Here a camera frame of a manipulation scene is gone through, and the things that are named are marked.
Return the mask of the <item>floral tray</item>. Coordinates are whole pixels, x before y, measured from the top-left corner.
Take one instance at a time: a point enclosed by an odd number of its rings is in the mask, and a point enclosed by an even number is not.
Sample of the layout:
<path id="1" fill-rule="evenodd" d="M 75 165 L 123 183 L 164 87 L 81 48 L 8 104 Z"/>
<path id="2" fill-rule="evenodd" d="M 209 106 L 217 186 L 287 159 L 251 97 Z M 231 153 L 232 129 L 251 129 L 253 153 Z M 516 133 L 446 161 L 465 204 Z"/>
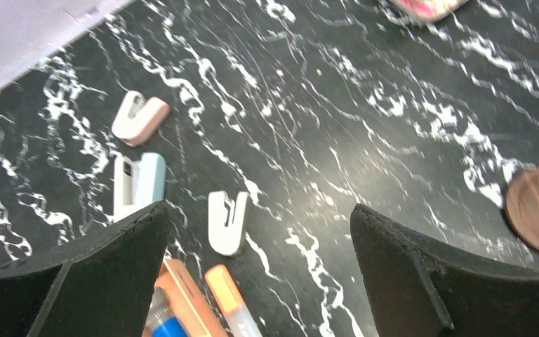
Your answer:
<path id="1" fill-rule="evenodd" d="M 412 20 L 428 24 L 452 14 L 468 0 L 391 0 L 390 2 Z"/>

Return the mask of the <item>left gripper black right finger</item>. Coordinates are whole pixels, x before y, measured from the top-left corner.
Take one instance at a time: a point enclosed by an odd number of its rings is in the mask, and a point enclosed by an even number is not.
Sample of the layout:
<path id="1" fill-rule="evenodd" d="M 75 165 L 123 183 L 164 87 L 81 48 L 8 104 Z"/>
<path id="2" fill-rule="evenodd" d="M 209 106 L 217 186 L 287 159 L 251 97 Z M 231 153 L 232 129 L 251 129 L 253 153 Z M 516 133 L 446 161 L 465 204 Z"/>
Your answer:
<path id="1" fill-rule="evenodd" d="M 539 270 L 475 255 L 363 204 L 350 233 L 380 336 L 539 336 Z"/>

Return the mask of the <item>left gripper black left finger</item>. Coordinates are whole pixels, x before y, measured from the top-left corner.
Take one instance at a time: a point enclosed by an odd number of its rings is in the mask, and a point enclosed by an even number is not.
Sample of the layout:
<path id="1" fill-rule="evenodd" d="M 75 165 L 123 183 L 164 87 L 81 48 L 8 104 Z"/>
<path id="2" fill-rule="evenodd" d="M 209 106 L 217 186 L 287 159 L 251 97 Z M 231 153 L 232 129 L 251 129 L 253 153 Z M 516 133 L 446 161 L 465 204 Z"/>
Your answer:
<path id="1" fill-rule="evenodd" d="M 141 336 L 170 231 L 158 201 L 0 267 L 0 336 Z"/>

